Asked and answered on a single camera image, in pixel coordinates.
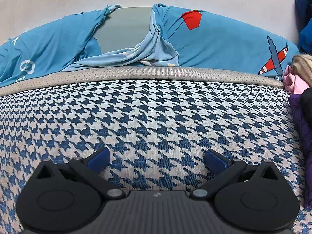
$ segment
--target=pink cloth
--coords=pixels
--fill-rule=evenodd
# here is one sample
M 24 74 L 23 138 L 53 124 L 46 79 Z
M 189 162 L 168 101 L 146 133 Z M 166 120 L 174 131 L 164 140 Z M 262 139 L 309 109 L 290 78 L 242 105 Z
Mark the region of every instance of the pink cloth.
M 298 75 L 291 74 L 291 66 L 287 66 L 283 74 L 285 90 L 290 94 L 302 94 L 309 85 Z

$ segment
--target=houndstooth pattern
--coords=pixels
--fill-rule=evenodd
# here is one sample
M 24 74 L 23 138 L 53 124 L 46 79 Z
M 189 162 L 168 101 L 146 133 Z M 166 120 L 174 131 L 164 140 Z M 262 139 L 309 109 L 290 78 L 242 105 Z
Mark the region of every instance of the houndstooth pattern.
M 124 188 L 191 191 L 212 175 L 212 148 L 249 164 L 271 159 L 302 200 L 304 161 L 278 88 L 190 81 L 79 83 L 0 97 L 0 231 L 20 233 L 15 201 L 41 159 L 68 162 L 106 146 L 103 178 Z M 295 233 L 309 233 L 300 208 Z

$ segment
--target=white star print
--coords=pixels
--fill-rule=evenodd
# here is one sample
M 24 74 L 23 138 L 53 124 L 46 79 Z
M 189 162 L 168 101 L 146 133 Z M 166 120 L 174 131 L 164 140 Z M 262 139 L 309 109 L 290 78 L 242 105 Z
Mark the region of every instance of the white star print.
M 17 36 L 17 37 L 15 38 L 15 40 L 12 40 L 12 42 L 14 42 L 14 46 L 15 46 L 15 42 L 16 42 L 18 39 L 19 39 L 19 36 Z

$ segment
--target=purple cloth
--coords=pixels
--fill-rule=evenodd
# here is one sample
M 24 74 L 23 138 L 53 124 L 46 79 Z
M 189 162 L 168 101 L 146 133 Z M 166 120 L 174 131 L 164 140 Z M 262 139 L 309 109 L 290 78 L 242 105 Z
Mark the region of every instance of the purple cloth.
M 294 123 L 301 139 L 301 148 L 305 158 L 305 192 L 304 207 L 312 207 L 312 129 L 302 115 L 300 94 L 291 95 L 288 99 L 294 117 Z

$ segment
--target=red shape print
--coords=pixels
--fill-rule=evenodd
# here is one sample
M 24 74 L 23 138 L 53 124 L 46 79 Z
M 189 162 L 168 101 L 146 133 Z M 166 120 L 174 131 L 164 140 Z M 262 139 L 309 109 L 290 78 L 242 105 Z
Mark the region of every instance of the red shape print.
M 199 27 L 202 14 L 199 13 L 198 10 L 187 11 L 182 14 L 182 18 L 184 19 L 184 22 L 186 23 L 188 30 L 190 31 L 193 30 L 194 28 Z

